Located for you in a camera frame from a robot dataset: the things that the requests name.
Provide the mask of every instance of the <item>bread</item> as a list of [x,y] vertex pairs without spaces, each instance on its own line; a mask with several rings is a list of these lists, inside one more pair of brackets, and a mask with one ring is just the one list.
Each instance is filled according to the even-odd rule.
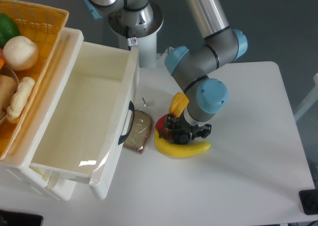
[[24,77],[22,82],[18,85],[16,93],[11,98],[10,106],[6,110],[6,118],[9,122],[18,122],[20,114],[24,109],[34,84],[34,79],[30,77]]
[[7,107],[14,92],[16,91],[17,83],[11,77],[0,75],[0,117],[6,112]]
[[153,119],[151,116],[143,111],[135,110],[135,120],[133,127],[128,138],[124,142],[124,147],[139,153],[143,153],[146,148],[145,145],[152,127]]

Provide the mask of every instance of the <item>black drawer handle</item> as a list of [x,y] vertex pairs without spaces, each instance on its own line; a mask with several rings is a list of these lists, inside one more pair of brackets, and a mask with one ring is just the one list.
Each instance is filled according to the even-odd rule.
[[132,128],[133,128],[133,123],[134,123],[134,120],[135,120],[135,106],[134,106],[134,104],[133,104],[132,101],[129,102],[128,111],[129,111],[129,110],[133,112],[133,119],[132,119],[132,121],[131,121],[131,124],[130,124],[130,127],[129,127],[128,132],[127,132],[125,135],[121,135],[121,136],[119,137],[118,145],[124,143],[124,141],[128,138],[128,136],[129,136],[129,134],[130,134],[130,132],[131,132],[131,130],[132,130]]

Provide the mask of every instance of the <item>wicker basket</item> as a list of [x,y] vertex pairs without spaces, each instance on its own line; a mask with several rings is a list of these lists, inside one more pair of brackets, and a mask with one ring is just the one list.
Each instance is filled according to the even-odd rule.
[[41,80],[46,73],[53,51],[68,19],[66,10],[17,0],[0,0],[0,13],[11,17],[20,30],[20,34],[33,41],[39,49],[39,58],[33,67],[15,72],[19,80],[32,77],[36,83],[17,124],[8,121],[0,126],[0,155],[12,143],[18,134],[23,120],[30,109]]

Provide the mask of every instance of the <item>toy pepper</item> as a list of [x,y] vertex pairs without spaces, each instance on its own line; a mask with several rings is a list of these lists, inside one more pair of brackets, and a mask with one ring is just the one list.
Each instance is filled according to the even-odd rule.
[[0,13],[0,48],[3,48],[8,40],[19,35],[20,31],[14,20],[7,14]]

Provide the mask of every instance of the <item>gray floor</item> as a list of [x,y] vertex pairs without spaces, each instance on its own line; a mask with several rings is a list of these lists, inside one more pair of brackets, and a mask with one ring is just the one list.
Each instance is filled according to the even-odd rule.
[[[93,20],[82,0],[25,0],[66,9],[67,27],[80,29],[85,40],[117,46],[104,19]],[[185,0],[153,0],[164,12],[158,36],[158,52],[168,46],[196,49],[203,43]],[[318,73],[317,0],[220,0],[233,28],[249,41],[239,62],[274,61],[281,70],[294,110],[314,87]],[[307,159],[318,162],[318,102],[297,123]]]

